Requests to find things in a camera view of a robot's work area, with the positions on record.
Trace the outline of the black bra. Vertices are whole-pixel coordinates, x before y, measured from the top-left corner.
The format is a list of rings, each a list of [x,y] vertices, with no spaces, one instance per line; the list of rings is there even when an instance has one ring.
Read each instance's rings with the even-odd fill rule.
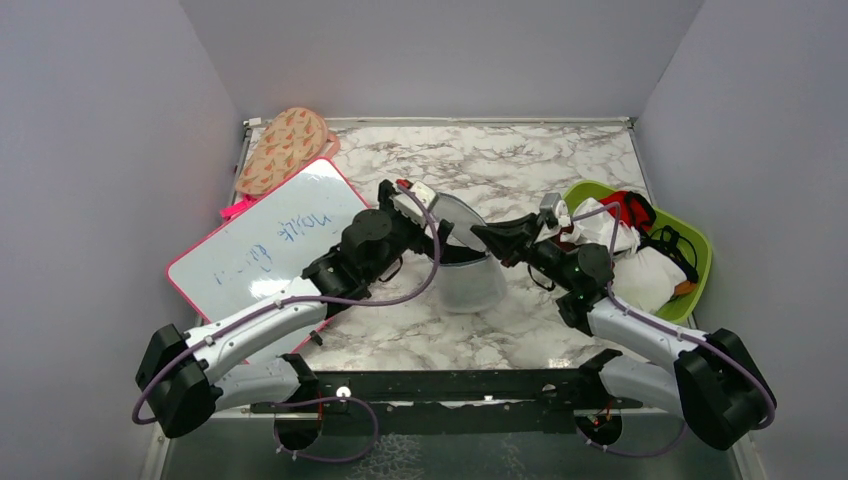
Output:
[[[452,245],[446,243],[441,248],[441,265],[462,265],[478,262],[489,255],[486,249],[475,250],[465,245]]]

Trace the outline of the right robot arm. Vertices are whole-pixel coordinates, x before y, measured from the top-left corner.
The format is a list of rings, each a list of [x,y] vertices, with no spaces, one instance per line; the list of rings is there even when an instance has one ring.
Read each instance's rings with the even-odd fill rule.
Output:
[[[612,291],[608,247],[586,244],[566,252],[539,239],[543,224],[528,214],[470,230],[503,265],[524,263],[564,288],[556,305],[569,327],[638,354],[611,354],[582,374],[576,384],[585,404],[639,401],[682,419],[717,450],[774,422],[776,398],[736,333],[678,326],[627,304]]]

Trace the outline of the white mesh laundry bag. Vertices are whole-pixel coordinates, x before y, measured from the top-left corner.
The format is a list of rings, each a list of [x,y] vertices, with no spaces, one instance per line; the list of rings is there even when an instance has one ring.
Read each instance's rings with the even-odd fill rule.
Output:
[[[506,280],[496,257],[470,230],[486,225],[486,220],[456,196],[441,193],[433,213],[438,220],[448,220],[454,229],[448,240],[452,245],[465,245],[475,250],[486,249],[489,255],[478,262],[441,265],[435,278],[438,300],[450,313],[479,313],[497,305],[506,296]]]

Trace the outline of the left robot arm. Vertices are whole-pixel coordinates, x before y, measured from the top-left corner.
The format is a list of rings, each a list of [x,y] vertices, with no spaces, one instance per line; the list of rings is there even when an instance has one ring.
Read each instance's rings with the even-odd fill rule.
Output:
[[[434,215],[438,203],[438,193],[423,182],[384,180],[377,207],[356,214],[340,242],[285,287],[217,322],[155,330],[134,377],[140,395],[132,422],[158,424],[166,437],[178,438],[240,405],[279,400],[294,411],[309,406],[315,386],[298,355],[258,366],[246,359],[350,307],[389,307],[421,295],[435,280],[453,228]],[[371,286],[407,251],[428,256],[431,272],[403,296],[373,299]]]

